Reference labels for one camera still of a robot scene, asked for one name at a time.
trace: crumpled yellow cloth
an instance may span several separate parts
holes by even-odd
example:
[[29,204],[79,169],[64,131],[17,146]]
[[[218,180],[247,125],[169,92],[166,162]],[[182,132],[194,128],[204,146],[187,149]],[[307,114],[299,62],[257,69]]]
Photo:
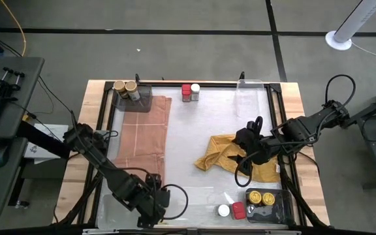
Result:
[[[229,172],[234,173],[237,163],[229,159],[229,156],[240,155],[245,156],[246,152],[238,145],[232,142],[235,134],[222,134],[212,136],[210,143],[208,144],[207,152],[205,156],[198,159],[194,164],[201,170],[208,170],[212,165],[222,167]],[[252,180],[263,183],[273,183],[281,181],[279,173],[277,173],[277,158],[273,157],[265,164],[257,165],[253,164]]]

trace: brown towel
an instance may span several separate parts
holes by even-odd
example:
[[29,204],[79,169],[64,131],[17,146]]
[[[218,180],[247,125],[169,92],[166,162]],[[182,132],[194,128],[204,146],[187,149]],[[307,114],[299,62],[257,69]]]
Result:
[[[212,136],[208,144],[205,156],[198,159],[194,164],[201,170],[207,171],[213,165],[221,166],[229,172],[235,171],[237,163],[229,159],[230,156],[240,155],[245,156],[246,152],[241,149],[237,144],[233,143],[235,134],[222,134]],[[279,182],[281,178],[277,173],[277,158],[273,157],[269,162],[257,165],[252,164],[252,180],[263,183]]]
[[[165,181],[165,143],[171,98],[154,96],[148,113],[126,112],[121,127],[117,167],[139,167],[161,175]],[[142,180],[146,173],[129,170]]]

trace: black container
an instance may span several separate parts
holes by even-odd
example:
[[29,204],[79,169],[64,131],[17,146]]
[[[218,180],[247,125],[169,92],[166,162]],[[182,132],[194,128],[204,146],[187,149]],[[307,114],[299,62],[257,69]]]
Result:
[[[254,205],[248,199],[251,191],[258,191],[262,196],[271,193],[275,196],[275,203],[272,206],[265,206],[262,202]],[[291,195],[287,190],[249,188],[246,190],[245,205],[246,219],[250,223],[295,224]]]
[[150,112],[151,102],[153,95],[151,92],[151,86],[137,85],[140,99],[138,101],[132,101],[129,98],[122,99],[118,93],[116,93],[116,108],[123,112]]

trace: wooden table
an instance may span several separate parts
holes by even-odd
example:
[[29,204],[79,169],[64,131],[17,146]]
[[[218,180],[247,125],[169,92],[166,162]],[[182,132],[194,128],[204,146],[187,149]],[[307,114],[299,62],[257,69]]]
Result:
[[[97,125],[99,110],[101,106],[102,94],[104,91],[104,85],[107,80],[90,80],[86,88],[84,101],[82,103],[82,108],[79,116],[80,123],[86,123],[95,129]],[[183,81],[186,83],[201,83],[205,81]],[[207,83],[236,83],[236,82],[217,82],[217,81],[207,81]],[[283,94],[283,101],[285,105],[285,111],[287,118],[296,118],[298,116],[304,115],[304,108],[300,96],[300,90],[297,83],[281,83],[281,89]],[[106,128],[106,122],[108,119],[108,113],[110,109],[110,102],[112,100],[112,92],[109,94],[107,99],[107,105],[103,120],[102,129]],[[311,148],[304,148],[303,153],[309,155],[314,159],[314,153]],[[60,190],[59,198],[57,201],[57,206],[55,209],[56,215],[59,220],[62,220],[72,209],[75,203],[80,198],[82,191],[84,189],[84,183],[86,178],[86,172],[88,168],[88,161],[82,157],[77,156],[68,162],[65,177],[63,178],[62,187]],[[301,194],[305,201],[309,204],[310,208],[319,217],[319,219],[329,224],[329,219],[326,211],[326,205],[324,203],[324,196],[322,192],[322,187],[320,183],[320,178],[317,173],[317,167],[309,159],[302,155],[298,155],[296,160],[296,168],[298,173],[298,180],[300,183]],[[86,220],[91,214],[91,208],[93,203],[93,197],[89,198],[87,210],[86,210]],[[296,222],[298,220],[298,212],[296,211],[296,205],[294,203],[295,218]]]

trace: yellow cable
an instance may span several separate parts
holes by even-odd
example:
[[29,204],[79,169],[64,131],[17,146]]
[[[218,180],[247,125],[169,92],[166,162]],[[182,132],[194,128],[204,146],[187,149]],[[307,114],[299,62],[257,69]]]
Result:
[[18,28],[20,28],[21,35],[23,36],[23,42],[24,42],[23,53],[21,53],[21,56],[24,56],[25,49],[27,48],[27,42],[25,41],[25,35],[24,35],[24,32],[23,32],[23,29],[21,28],[21,25],[20,25],[20,23],[18,23],[18,21],[17,21],[16,17],[14,16],[14,14],[11,12],[10,8],[7,6],[7,4],[5,4],[4,0],[1,0],[1,3],[7,9],[8,13],[10,13],[12,19],[17,23]]

